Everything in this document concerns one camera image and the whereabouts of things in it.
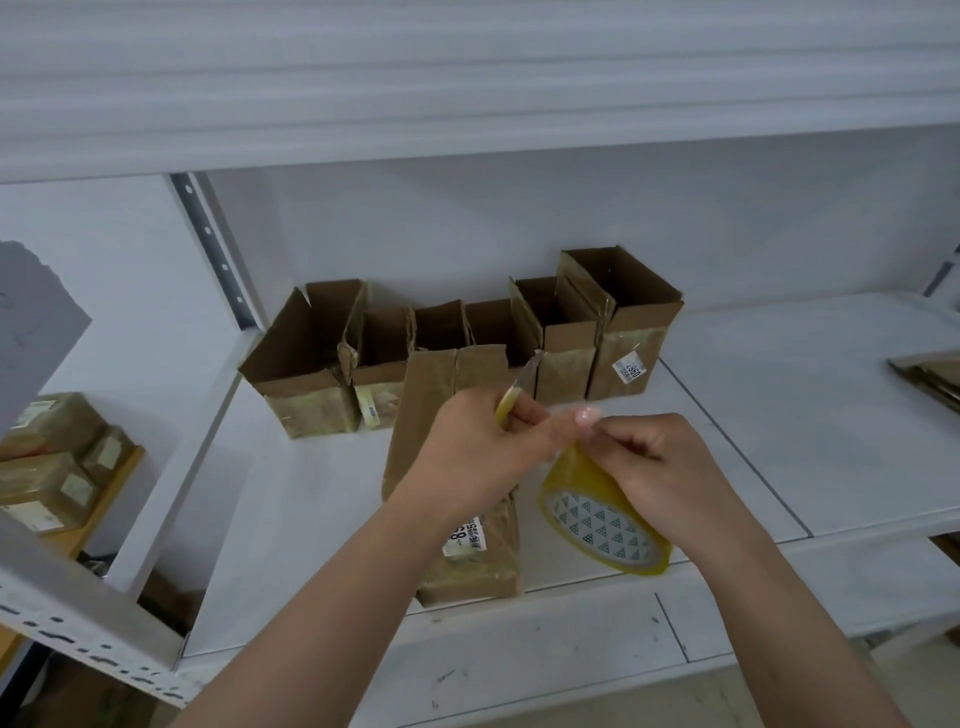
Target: pink fingernail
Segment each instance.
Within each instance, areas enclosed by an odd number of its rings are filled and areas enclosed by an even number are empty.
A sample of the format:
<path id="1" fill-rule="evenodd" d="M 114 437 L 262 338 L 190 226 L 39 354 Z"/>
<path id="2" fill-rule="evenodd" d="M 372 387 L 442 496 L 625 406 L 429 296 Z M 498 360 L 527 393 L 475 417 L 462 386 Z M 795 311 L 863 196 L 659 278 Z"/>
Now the pink fingernail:
<path id="1" fill-rule="evenodd" d="M 599 407 L 584 407 L 573 416 L 573 419 L 580 427 L 593 427 L 600 421 L 601 417 L 603 417 L 603 412 L 600 411 Z"/>

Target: tape roll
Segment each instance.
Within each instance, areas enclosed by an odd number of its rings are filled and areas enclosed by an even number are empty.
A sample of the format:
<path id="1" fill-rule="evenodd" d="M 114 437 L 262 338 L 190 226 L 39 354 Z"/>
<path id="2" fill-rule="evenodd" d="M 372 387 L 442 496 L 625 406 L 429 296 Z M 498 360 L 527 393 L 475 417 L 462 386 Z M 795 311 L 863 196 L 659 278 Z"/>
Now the tape roll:
<path id="1" fill-rule="evenodd" d="M 616 480 L 579 445 L 564 450 L 540 486 L 540 510 L 572 546 L 620 571 L 666 571 L 673 546 L 645 521 Z"/>

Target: person's right hand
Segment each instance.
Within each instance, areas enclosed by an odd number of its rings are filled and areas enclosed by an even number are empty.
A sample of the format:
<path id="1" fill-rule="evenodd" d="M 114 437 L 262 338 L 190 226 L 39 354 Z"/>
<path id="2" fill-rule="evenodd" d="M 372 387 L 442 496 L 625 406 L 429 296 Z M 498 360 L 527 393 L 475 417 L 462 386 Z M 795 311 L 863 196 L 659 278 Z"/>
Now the person's right hand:
<path id="1" fill-rule="evenodd" d="M 637 512 L 698 566 L 723 558 L 731 546 L 769 541 L 681 415 L 605 418 L 581 447 L 616 479 Z"/>

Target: forearm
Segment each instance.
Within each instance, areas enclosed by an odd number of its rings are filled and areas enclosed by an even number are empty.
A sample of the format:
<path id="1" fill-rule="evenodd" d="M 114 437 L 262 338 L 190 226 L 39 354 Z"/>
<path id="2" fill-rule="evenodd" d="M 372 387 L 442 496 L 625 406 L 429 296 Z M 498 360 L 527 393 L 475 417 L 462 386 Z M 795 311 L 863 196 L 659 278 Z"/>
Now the forearm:
<path id="1" fill-rule="evenodd" d="M 908 726 L 826 610 L 762 532 L 701 566 L 768 728 Z"/>
<path id="2" fill-rule="evenodd" d="M 177 728 L 346 726 L 448 536 L 445 523 L 423 517 L 427 506 L 395 494 L 190 704 Z"/>

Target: person's right arm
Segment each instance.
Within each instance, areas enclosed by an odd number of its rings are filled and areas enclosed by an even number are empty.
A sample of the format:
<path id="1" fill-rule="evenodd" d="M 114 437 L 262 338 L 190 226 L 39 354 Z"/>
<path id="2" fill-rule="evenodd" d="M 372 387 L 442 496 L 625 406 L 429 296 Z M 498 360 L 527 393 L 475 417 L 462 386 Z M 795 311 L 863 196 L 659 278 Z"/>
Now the person's right arm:
<path id="1" fill-rule="evenodd" d="M 909 725 L 683 417 L 595 430 L 585 450 L 707 581 L 767 728 Z"/>

